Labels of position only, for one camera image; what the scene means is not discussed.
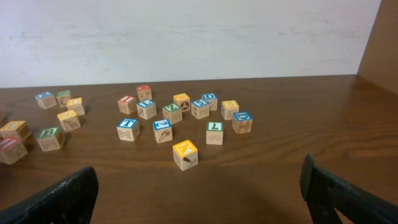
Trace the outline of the blue D block upper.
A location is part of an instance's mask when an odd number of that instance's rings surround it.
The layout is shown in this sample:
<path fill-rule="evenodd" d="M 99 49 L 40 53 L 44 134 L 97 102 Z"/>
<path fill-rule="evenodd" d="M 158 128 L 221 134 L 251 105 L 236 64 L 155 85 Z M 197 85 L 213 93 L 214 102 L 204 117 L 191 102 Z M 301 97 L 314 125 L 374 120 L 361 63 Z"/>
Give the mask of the blue D block upper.
<path fill-rule="evenodd" d="M 204 93 L 201 98 L 209 103 L 210 111 L 216 111 L 218 107 L 218 97 L 215 93 Z"/>

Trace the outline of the yellow block lower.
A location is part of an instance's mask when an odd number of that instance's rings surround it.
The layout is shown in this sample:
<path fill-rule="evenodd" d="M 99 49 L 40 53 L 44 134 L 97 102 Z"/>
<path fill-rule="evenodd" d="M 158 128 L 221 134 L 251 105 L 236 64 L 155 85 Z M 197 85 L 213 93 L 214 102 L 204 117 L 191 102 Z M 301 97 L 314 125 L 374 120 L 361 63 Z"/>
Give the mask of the yellow block lower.
<path fill-rule="evenodd" d="M 75 110 L 68 110 L 63 113 L 59 113 L 57 118 L 65 132 L 73 131 L 81 127 Z"/>

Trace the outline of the green N block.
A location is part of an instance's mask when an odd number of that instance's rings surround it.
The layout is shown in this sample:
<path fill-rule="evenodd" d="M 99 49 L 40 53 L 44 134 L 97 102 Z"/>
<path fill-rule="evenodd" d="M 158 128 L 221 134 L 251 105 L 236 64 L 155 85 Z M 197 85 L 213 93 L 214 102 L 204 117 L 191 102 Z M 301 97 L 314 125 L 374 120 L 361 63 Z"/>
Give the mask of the green N block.
<path fill-rule="evenodd" d="M 71 98 L 71 94 L 69 90 L 60 91 L 57 93 L 57 100 L 60 107 L 67 107 L 67 103 Z"/>

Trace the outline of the yellow O block middle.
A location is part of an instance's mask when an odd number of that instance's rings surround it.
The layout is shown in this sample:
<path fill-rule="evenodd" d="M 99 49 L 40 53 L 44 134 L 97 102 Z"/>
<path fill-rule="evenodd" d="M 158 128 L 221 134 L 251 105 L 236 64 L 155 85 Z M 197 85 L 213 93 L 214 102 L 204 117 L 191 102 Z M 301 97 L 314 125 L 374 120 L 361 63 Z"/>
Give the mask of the yellow O block middle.
<path fill-rule="evenodd" d="M 10 121 L 1 128 L 3 138 L 14 137 L 24 142 L 31 135 L 32 132 L 26 121 Z"/>

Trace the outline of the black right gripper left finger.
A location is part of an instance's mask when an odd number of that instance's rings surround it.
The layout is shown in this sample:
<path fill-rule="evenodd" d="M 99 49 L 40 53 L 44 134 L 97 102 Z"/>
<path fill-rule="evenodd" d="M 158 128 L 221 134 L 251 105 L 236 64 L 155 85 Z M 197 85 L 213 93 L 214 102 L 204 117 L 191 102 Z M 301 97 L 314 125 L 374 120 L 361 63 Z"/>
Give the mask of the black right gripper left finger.
<path fill-rule="evenodd" d="M 1 211 L 1 223 L 89 223 L 99 192 L 93 167 L 85 167 Z"/>

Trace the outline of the red block top right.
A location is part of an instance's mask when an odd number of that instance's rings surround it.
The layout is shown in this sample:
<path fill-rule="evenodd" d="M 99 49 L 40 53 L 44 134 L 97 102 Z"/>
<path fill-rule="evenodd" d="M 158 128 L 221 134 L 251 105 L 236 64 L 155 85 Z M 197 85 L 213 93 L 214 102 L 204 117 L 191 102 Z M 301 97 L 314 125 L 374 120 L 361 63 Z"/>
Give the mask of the red block top right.
<path fill-rule="evenodd" d="M 152 100 L 152 91 L 149 85 L 141 85 L 136 88 L 140 101 Z"/>

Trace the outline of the green Z block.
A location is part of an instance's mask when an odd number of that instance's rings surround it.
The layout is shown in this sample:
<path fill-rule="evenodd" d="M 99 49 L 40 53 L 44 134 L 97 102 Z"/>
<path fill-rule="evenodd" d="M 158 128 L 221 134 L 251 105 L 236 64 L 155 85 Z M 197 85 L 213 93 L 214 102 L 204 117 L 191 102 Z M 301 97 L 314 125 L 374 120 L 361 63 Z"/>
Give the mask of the green Z block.
<path fill-rule="evenodd" d="M 164 119 L 168 119 L 171 124 L 182 120 L 182 109 L 175 103 L 166 105 L 162 108 Z"/>

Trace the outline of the yellow block upper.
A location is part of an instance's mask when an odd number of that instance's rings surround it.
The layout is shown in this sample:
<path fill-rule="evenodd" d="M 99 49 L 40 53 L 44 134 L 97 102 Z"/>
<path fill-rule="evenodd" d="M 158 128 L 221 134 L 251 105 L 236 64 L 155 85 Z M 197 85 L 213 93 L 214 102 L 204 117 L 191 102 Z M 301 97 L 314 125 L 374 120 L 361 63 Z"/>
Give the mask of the yellow block upper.
<path fill-rule="evenodd" d="M 74 110 L 78 116 L 86 114 L 82 97 L 70 99 L 67 102 L 67 108 L 68 110 Z"/>

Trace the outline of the blue T block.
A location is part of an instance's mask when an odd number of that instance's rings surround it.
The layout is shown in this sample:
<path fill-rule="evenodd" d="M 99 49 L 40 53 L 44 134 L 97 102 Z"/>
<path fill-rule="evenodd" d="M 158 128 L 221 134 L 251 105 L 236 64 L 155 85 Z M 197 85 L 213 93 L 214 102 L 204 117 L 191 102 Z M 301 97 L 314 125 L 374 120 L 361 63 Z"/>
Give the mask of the blue T block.
<path fill-rule="evenodd" d="M 118 136 L 122 141 L 135 141 L 141 130 L 137 119 L 124 118 L 117 125 Z"/>

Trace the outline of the red I block left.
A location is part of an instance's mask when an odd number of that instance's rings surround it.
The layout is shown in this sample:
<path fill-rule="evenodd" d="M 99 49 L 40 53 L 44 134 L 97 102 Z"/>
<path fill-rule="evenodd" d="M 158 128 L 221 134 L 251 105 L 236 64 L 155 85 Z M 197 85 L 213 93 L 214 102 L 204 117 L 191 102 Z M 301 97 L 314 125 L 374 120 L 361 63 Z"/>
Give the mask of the red I block left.
<path fill-rule="evenodd" d="M 1 140 L 1 162 L 13 164 L 28 154 L 23 142 L 14 137 L 7 137 Z"/>

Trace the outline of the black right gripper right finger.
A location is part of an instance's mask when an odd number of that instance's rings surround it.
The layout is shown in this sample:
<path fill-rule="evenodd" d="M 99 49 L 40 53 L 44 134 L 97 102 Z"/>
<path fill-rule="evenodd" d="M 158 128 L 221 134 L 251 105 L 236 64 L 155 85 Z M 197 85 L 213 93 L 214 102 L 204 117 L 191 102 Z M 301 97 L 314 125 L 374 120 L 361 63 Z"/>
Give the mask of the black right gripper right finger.
<path fill-rule="evenodd" d="M 307 154 L 300 190 L 314 223 L 341 223 L 342 213 L 353 223 L 397 224 L 397 206 L 318 167 Z"/>

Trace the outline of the blue L block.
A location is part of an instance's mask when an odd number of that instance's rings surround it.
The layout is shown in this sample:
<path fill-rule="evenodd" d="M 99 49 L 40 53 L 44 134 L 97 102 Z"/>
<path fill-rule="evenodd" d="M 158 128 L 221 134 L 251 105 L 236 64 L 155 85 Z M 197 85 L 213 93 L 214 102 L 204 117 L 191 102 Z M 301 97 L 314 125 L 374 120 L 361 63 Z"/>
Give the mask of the blue L block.
<path fill-rule="evenodd" d="M 150 119 L 157 114 L 155 102 L 152 100 L 144 100 L 137 103 L 137 112 L 141 118 Z"/>

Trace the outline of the green 7 block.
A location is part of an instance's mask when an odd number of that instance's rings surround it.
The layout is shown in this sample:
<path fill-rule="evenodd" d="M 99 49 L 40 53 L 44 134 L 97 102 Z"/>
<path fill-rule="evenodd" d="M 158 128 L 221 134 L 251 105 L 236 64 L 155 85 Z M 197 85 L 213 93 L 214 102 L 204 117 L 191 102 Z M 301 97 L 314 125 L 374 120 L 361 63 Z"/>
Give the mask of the green 7 block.
<path fill-rule="evenodd" d="M 223 122 L 209 121 L 206 124 L 206 143 L 213 145 L 223 144 Z"/>

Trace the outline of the yellow K block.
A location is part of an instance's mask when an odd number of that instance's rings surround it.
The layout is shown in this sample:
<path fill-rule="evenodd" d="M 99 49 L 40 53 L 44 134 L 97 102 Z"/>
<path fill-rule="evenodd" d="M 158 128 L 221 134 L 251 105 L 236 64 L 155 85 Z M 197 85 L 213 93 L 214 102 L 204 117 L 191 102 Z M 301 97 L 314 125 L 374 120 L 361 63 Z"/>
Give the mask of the yellow K block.
<path fill-rule="evenodd" d="M 198 164 L 198 149 L 190 140 L 175 144 L 173 156 L 176 165 L 181 170 L 187 170 Z"/>

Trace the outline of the green B block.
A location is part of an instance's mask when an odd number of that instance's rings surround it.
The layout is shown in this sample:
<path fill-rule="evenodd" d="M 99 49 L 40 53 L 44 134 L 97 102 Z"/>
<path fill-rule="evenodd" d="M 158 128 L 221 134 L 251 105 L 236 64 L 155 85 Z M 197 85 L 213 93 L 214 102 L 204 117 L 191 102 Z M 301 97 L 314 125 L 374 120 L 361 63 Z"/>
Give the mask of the green B block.
<path fill-rule="evenodd" d="M 44 152 L 61 149 L 65 142 L 65 135 L 59 126 L 41 130 L 36 140 Z"/>

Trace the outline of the blue X block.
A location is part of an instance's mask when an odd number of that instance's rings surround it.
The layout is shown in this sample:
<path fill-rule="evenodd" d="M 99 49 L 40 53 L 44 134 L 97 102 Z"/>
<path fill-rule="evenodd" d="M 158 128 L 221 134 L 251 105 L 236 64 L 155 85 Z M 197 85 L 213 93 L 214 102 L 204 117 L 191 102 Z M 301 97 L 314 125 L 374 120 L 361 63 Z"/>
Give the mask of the blue X block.
<path fill-rule="evenodd" d="M 35 99 L 37 100 L 39 106 L 44 110 L 51 108 L 53 106 L 57 106 L 57 101 L 55 99 L 55 96 L 50 91 L 45 91 L 43 93 L 36 94 Z"/>

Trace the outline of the blue 2 block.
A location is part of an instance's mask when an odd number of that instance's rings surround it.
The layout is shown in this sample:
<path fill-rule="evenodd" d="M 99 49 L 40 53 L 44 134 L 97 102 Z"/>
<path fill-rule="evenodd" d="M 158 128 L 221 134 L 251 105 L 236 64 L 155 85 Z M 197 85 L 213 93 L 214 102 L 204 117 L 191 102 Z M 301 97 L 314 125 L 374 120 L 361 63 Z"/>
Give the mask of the blue 2 block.
<path fill-rule="evenodd" d="M 168 119 L 153 121 L 152 125 L 157 143 L 167 142 L 173 139 L 172 125 Z"/>

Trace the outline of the blue 5 block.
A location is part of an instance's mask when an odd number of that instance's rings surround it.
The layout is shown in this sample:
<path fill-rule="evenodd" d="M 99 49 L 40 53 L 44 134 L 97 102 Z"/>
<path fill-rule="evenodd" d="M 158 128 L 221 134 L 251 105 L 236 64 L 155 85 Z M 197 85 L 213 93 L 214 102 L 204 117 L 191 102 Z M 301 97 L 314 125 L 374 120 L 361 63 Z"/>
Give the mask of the blue 5 block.
<path fill-rule="evenodd" d="M 192 115 L 196 119 L 202 119 L 210 115 L 210 104 L 203 99 L 192 101 L 191 109 Z"/>

